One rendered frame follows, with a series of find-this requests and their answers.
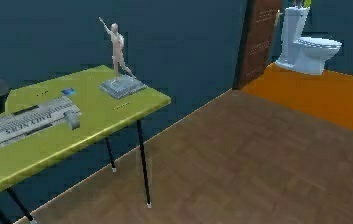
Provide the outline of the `brown wooden room door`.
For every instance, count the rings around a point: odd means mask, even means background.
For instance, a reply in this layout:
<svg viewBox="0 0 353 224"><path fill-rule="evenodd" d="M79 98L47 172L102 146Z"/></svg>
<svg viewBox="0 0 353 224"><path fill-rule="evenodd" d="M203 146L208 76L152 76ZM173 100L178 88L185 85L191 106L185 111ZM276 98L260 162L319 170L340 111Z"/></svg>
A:
<svg viewBox="0 0 353 224"><path fill-rule="evenodd" d="M247 0L233 89L241 89L265 70L282 0Z"/></svg>

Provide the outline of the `beige human figure statue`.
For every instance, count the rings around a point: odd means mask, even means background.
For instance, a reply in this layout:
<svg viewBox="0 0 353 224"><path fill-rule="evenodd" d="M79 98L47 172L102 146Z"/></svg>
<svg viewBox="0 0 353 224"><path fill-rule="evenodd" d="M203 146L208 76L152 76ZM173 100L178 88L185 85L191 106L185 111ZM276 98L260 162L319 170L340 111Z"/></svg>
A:
<svg viewBox="0 0 353 224"><path fill-rule="evenodd" d="M106 80L100 84L100 89L115 99L122 99L146 88L146 85L138 80L126 65L123 48L124 37L118 31L118 24L113 23L107 27L102 18L99 21L103 24L106 32L110 35L112 42L112 62L116 77Z"/></svg>

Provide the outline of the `grey newspaper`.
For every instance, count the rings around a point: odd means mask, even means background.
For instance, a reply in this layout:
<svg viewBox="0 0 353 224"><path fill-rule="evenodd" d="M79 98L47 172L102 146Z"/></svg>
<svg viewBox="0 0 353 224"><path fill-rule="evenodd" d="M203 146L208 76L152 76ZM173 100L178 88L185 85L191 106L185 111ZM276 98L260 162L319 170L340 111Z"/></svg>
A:
<svg viewBox="0 0 353 224"><path fill-rule="evenodd" d="M81 111L66 96L0 116L0 148L66 122L71 130L80 126Z"/></svg>

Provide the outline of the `white toilet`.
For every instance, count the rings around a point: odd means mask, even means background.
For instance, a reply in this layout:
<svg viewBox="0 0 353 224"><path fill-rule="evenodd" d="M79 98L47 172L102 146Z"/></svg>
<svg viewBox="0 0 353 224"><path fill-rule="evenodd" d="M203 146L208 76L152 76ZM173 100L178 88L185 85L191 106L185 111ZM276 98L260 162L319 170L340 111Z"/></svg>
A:
<svg viewBox="0 0 353 224"><path fill-rule="evenodd" d="M290 6L285 9L281 32L281 54L275 64L281 68L321 75L325 62L335 56L342 47L336 40L303 36L310 8Z"/></svg>

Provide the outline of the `yellow-green table with black legs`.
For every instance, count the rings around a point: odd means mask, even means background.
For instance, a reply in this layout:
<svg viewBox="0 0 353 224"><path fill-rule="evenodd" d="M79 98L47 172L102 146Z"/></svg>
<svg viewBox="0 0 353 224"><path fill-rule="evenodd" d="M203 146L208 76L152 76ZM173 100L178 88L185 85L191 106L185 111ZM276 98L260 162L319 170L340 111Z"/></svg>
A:
<svg viewBox="0 0 353 224"><path fill-rule="evenodd" d="M141 130L144 117L171 102L150 87L115 99L100 89L102 82L115 77L112 69L98 66L12 90L0 116L65 96L61 91L73 88L76 93L66 97L81 111L80 126L71 130L62 122L0 148L0 192L10 192L19 182L132 123ZM1 210L0 224L12 224Z"/></svg>

